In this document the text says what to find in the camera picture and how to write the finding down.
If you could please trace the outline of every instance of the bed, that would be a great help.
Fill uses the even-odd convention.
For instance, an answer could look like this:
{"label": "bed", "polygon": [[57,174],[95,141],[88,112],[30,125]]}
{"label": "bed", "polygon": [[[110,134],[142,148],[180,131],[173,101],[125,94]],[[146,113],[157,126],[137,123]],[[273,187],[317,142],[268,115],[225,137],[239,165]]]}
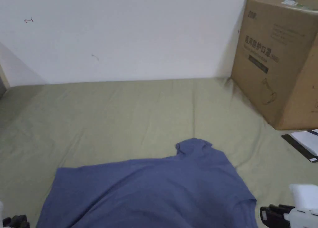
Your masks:
{"label": "bed", "polygon": [[0,100],[0,200],[35,226],[58,167],[162,158],[197,137],[227,155],[260,206],[293,204],[291,183],[318,184],[308,162],[231,79],[19,86]]}

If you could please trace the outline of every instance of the white wall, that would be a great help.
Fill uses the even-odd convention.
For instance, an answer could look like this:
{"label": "white wall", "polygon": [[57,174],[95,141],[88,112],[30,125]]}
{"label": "white wall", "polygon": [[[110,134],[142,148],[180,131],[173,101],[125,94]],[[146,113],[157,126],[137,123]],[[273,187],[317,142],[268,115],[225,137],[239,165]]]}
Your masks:
{"label": "white wall", "polygon": [[243,2],[0,0],[0,64],[11,86],[227,76]]}

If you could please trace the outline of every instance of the cardboard box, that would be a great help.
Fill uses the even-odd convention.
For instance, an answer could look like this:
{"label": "cardboard box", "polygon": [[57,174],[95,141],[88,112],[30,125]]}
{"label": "cardboard box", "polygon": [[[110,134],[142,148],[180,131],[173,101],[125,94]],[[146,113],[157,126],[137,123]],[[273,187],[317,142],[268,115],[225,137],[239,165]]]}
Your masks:
{"label": "cardboard box", "polygon": [[318,128],[318,0],[247,0],[231,78],[277,130]]}

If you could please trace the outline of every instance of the printed line drawing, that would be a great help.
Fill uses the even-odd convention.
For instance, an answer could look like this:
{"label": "printed line drawing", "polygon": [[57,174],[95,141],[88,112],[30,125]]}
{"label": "printed line drawing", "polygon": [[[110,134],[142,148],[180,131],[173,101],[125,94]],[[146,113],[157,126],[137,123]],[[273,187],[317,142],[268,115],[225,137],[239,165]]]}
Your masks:
{"label": "printed line drawing", "polygon": [[32,17],[31,17],[31,19],[30,19],[30,20],[26,20],[26,19],[24,20],[24,22],[26,22],[26,24],[28,24],[28,23],[29,23],[28,21],[32,21],[32,22],[34,22],[34,21],[33,21],[33,19],[32,19]]}
{"label": "printed line drawing", "polygon": [[265,78],[261,82],[261,100],[264,105],[268,105],[275,101],[277,93],[269,86],[267,79]]}
{"label": "printed line drawing", "polygon": [[93,55],[93,54],[92,54],[92,57],[95,57],[95,58],[99,61],[99,58],[98,58],[98,57],[96,57],[95,55]]}

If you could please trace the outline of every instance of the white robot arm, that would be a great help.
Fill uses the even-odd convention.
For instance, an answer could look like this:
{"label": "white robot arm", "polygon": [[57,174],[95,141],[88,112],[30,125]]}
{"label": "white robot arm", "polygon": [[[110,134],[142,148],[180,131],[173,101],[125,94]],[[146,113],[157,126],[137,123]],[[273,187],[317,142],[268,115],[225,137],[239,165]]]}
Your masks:
{"label": "white robot arm", "polygon": [[318,228],[318,186],[292,184],[295,207],[261,207],[262,222],[269,228]]}

